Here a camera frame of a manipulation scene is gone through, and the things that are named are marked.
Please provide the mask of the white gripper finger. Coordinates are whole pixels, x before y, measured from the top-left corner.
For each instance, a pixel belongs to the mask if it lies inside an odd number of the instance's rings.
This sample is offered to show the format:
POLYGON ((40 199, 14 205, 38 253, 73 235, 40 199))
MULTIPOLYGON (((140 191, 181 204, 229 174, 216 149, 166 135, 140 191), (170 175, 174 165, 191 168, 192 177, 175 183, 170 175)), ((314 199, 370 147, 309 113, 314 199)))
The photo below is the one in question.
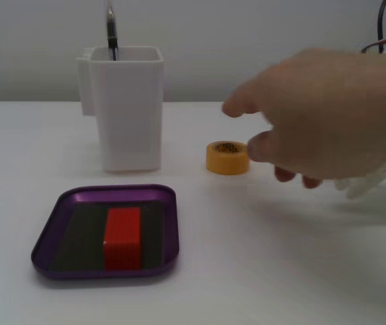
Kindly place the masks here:
POLYGON ((369 173, 364 177, 351 179, 346 191, 346 197, 348 199, 359 198, 377 187, 384 180, 386 180, 386 164, 379 170, 369 173))
POLYGON ((334 187, 339 191, 349 191, 353 187, 354 178, 335 179, 334 187))

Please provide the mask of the bare human hand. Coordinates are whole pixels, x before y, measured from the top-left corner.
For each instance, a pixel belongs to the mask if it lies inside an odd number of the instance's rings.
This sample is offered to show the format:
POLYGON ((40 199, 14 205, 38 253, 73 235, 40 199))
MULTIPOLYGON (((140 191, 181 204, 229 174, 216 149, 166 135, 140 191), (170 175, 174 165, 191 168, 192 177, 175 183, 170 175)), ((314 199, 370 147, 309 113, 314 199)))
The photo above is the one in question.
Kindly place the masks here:
POLYGON ((247 152, 278 181, 364 176, 386 164, 386 54, 305 49, 237 87, 222 110, 264 116, 270 129, 247 152))

